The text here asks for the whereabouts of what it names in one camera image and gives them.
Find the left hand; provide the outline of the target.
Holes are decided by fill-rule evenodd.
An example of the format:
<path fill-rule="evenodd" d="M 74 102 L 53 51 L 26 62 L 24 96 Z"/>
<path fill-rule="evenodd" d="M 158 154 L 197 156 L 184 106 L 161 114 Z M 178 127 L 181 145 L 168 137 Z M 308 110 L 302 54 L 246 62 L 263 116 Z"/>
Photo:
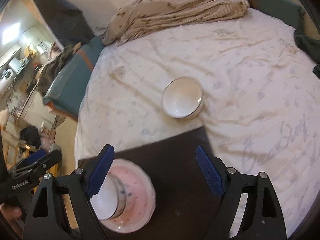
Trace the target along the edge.
<path fill-rule="evenodd" d="M 16 223 L 22 215 L 22 211 L 19 207 L 10 206 L 7 204 L 1 205 L 1 213 L 10 224 Z"/>

